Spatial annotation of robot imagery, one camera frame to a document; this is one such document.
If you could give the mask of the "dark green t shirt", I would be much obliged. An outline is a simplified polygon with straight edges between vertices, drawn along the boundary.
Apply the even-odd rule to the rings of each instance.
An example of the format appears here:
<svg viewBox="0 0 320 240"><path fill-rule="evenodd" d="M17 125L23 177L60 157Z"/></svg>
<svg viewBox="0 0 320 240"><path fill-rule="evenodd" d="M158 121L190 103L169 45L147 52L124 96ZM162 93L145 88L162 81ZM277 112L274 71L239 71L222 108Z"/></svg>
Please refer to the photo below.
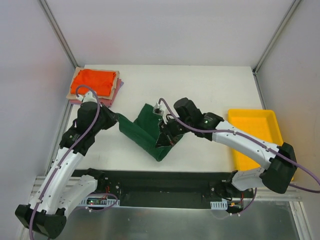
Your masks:
<svg viewBox="0 0 320 240"><path fill-rule="evenodd" d="M156 148L160 136L158 123L160 116L153 113L153 106L146 103L134 121L118 114L119 131L145 150L156 161L162 161L173 148L163 146Z"/></svg>

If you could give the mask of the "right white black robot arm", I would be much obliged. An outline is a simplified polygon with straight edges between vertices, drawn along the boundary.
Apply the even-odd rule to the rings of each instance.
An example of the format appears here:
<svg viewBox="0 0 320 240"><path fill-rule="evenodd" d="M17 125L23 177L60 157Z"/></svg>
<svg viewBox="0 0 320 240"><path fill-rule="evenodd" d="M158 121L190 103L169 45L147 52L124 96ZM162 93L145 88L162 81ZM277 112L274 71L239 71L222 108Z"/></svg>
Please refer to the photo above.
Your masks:
<svg viewBox="0 0 320 240"><path fill-rule="evenodd" d="M224 188L226 194L233 198L247 189L258 187L284 194L297 170L294 148L290 144L263 141L211 112L196 118L163 118L158 128L157 148L174 146L180 136L191 132L199 138L230 147L258 163L257 168L231 173Z"/></svg>

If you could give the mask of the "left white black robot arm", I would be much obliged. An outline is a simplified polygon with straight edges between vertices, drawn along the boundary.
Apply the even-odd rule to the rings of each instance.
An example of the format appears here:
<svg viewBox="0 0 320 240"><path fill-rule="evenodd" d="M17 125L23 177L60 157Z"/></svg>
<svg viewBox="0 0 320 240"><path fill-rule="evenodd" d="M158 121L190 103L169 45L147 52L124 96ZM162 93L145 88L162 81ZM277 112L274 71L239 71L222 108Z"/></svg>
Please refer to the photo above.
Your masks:
<svg viewBox="0 0 320 240"><path fill-rule="evenodd" d="M105 174L89 168L69 190L67 183L83 160L95 137L118 123L119 116L105 106L80 107L77 118L63 134L59 149L39 190L28 204L20 204L15 215L28 229L29 238L39 233L49 239L57 238L63 231L68 216L90 194L106 195Z"/></svg>

